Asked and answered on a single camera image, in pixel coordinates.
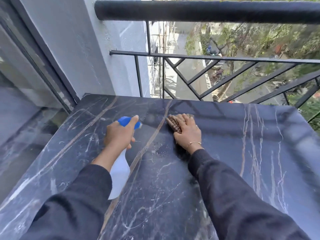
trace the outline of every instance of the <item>person's right hand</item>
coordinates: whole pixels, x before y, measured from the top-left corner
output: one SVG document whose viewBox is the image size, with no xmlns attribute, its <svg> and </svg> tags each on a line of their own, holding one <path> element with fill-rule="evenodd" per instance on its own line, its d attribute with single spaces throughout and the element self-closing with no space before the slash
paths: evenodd
<svg viewBox="0 0 320 240">
<path fill-rule="evenodd" d="M 196 125 L 194 118 L 189 118 L 186 114 L 182 114 L 178 115 L 176 119 L 182 130 L 181 134 L 174 132 L 173 136 L 176 142 L 190 154 L 193 154 L 198 149 L 202 149 L 199 143 L 195 143 L 201 143 L 201 130 Z"/>
</svg>

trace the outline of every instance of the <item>blue spray bottle trigger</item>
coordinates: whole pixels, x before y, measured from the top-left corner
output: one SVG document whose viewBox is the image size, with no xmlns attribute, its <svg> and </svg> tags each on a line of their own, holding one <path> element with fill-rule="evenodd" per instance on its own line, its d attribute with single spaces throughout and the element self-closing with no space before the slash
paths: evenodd
<svg viewBox="0 0 320 240">
<path fill-rule="evenodd" d="M 118 119 L 118 122 L 120 125 L 122 125 L 123 127 L 125 127 L 126 125 L 129 124 L 131 120 L 131 117 L 127 117 L 127 116 L 123 116 L 121 117 L 120 119 Z M 134 129 L 138 129 L 138 128 L 141 128 L 142 126 L 142 123 L 140 121 L 138 121 L 135 126 L 134 126 Z"/>
</svg>

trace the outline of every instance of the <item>brown cloth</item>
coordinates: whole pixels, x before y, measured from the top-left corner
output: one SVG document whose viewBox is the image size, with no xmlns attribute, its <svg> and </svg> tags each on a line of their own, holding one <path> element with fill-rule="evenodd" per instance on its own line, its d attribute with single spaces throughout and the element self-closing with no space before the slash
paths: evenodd
<svg viewBox="0 0 320 240">
<path fill-rule="evenodd" d="M 186 113 L 186 116 L 188 116 L 189 118 L 193 117 L 194 118 L 194 115 L 193 114 L 189 114 L 189 113 Z M 181 119 L 182 121 L 185 121 L 185 119 L 182 117 L 182 114 L 177 114 L 177 115 L 168 115 L 167 118 L 165 118 L 165 120 L 168 122 L 168 125 L 173 129 L 174 132 L 178 132 L 179 134 L 182 133 L 182 130 L 177 122 L 177 119 L 176 118 L 179 118 Z"/>
</svg>

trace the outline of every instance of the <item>black handrail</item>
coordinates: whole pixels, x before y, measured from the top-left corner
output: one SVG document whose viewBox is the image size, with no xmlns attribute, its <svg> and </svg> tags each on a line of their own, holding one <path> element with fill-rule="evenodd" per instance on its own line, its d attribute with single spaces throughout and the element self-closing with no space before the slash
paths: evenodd
<svg viewBox="0 0 320 240">
<path fill-rule="evenodd" d="M 312 1 L 97 0 L 99 20 L 320 24 Z"/>
</svg>

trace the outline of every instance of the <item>glass pane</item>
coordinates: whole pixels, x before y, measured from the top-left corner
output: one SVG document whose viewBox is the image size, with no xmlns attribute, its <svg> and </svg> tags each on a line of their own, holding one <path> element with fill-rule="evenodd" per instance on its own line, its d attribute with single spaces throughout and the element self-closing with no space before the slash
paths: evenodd
<svg viewBox="0 0 320 240">
<path fill-rule="evenodd" d="M 18 47 L 0 35 L 2 202 L 68 114 Z"/>
</svg>

